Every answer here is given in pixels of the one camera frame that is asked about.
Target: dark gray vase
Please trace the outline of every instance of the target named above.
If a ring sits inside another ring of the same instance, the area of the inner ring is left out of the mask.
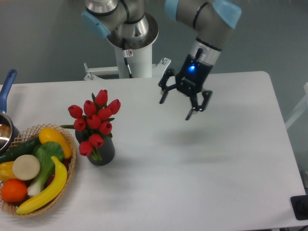
[[[83,141],[88,140],[87,135],[80,131],[75,130],[75,136],[79,144]],[[105,136],[103,139],[104,139],[104,144],[101,147],[97,148],[97,151],[101,156],[102,160],[94,160],[92,158],[92,155],[87,156],[88,160],[94,165],[100,165],[100,166],[106,165],[110,161],[112,161],[115,156],[116,152],[112,139],[109,136]]]

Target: tulip bouquet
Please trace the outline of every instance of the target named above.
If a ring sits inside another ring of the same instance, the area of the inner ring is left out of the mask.
[[[92,93],[92,99],[86,100],[83,110],[77,105],[68,107],[70,115],[75,119],[73,125],[62,125],[63,128],[75,129],[87,135],[88,140],[79,145],[79,153],[83,156],[92,155],[94,160],[102,160],[98,154],[97,148],[104,144],[104,137],[112,138],[112,115],[115,115],[120,107],[121,102],[116,99],[107,105],[108,92],[100,90],[97,96]]]

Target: green cucumber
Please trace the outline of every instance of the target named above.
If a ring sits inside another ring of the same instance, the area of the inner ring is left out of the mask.
[[[39,137],[36,136],[30,140],[27,140],[12,149],[7,150],[5,153],[0,155],[0,164],[4,162],[14,161],[21,155],[32,154],[35,146],[40,144]]]

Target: gray wall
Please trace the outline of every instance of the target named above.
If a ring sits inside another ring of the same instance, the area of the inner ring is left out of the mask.
[[[308,0],[233,0],[243,14],[212,73],[266,71],[284,118],[304,96],[308,82]],[[9,69],[16,83],[82,80],[88,67],[115,66],[106,39],[95,37],[80,14],[83,0],[0,2],[0,84]],[[179,70],[196,36],[164,12],[163,0],[148,0],[159,25],[153,61],[172,60]],[[308,112],[289,136],[300,169],[308,168]]]

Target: yellow squash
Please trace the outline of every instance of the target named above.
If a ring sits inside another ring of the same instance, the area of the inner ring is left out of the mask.
[[[39,141],[44,144],[48,141],[53,141],[61,145],[63,149],[64,159],[69,159],[72,156],[72,149],[65,137],[54,128],[43,128],[39,134]]]

